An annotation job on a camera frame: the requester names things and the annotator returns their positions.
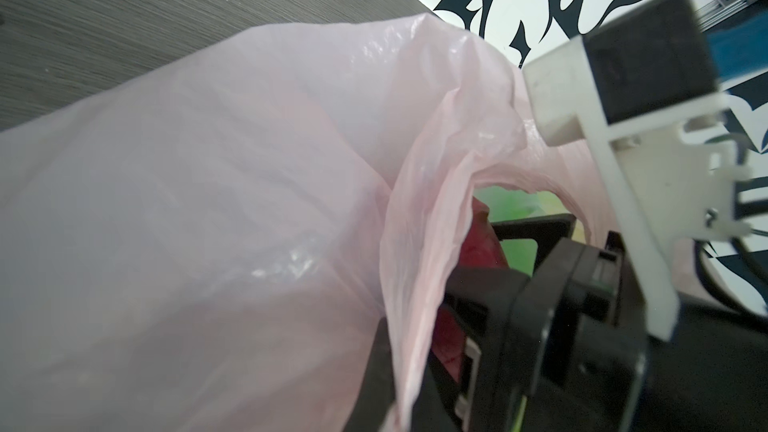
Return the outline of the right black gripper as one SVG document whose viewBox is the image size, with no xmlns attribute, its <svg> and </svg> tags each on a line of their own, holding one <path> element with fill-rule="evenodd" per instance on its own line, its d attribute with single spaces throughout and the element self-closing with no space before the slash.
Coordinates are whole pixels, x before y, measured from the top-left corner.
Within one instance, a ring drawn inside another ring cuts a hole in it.
<svg viewBox="0 0 768 432">
<path fill-rule="evenodd" d="M 441 407 L 427 431 L 763 431 L 767 327 L 680 295 L 671 339 L 650 336 L 622 238 L 575 242 L 575 219 L 498 223 L 500 239 L 537 243 L 535 269 L 491 270 L 470 292 L 450 275 L 441 307 L 466 333 L 460 381 L 428 360 Z M 395 402 L 388 323 L 377 326 L 344 432 L 375 432 Z"/>
</svg>

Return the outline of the pink knotted plastic bag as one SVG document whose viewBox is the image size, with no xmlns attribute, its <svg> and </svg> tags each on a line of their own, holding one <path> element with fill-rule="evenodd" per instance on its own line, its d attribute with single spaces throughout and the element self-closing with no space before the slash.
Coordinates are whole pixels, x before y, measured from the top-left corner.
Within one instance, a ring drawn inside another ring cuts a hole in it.
<svg viewBox="0 0 768 432">
<path fill-rule="evenodd" d="M 620 229 L 522 69 L 430 14 L 267 25 L 3 132 L 2 429 L 340 431 L 386 318 L 379 431 L 420 430 L 474 190 Z"/>
</svg>

